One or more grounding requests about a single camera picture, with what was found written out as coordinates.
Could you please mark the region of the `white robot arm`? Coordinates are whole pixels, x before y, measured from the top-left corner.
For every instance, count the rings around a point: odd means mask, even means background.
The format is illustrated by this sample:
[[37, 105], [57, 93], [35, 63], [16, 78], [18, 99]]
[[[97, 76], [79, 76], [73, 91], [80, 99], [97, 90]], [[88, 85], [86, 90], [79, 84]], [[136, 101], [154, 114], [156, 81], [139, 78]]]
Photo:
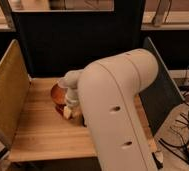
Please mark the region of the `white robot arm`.
[[158, 171], [134, 103], [157, 74], [155, 56], [135, 49], [59, 79], [67, 106], [82, 110], [102, 171]]

